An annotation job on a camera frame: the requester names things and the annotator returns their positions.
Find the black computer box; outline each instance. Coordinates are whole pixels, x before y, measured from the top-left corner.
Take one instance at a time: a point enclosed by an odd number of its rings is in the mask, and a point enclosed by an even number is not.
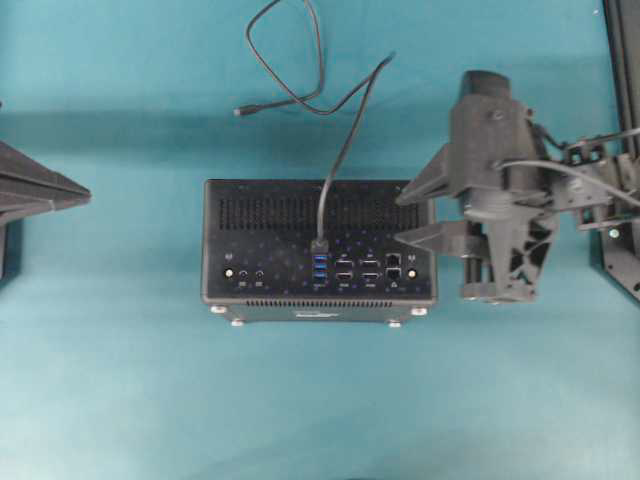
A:
[[[258,321],[384,322],[437,299],[436,259],[394,234],[434,222],[433,202],[399,207],[406,181],[336,181],[328,255],[313,255],[321,181],[209,180],[202,298],[234,326]]]

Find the ethernet port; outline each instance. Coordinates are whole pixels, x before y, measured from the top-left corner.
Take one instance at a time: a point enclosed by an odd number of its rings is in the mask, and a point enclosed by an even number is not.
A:
[[[387,255],[387,267],[399,268],[402,263],[402,255],[399,253],[390,253]]]
[[[399,268],[387,268],[387,278],[394,282],[400,280],[402,277],[402,270]]]

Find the blue usb port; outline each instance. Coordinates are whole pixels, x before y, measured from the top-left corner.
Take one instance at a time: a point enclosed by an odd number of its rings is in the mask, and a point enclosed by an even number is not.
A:
[[[313,280],[316,283],[326,283],[327,282],[327,272],[323,271],[315,271],[313,272]]]

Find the metal frame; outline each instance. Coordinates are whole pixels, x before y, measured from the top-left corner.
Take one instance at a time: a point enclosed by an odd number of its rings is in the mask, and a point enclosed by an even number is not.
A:
[[[623,130],[640,126],[640,3],[604,0],[618,115]],[[640,138],[627,139],[625,151],[640,173]],[[601,234],[604,268],[640,300],[640,222],[633,221]]]

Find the black triangular object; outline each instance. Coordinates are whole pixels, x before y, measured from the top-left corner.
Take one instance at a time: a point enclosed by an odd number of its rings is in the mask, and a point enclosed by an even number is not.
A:
[[[86,188],[0,142],[0,226],[90,200]]]

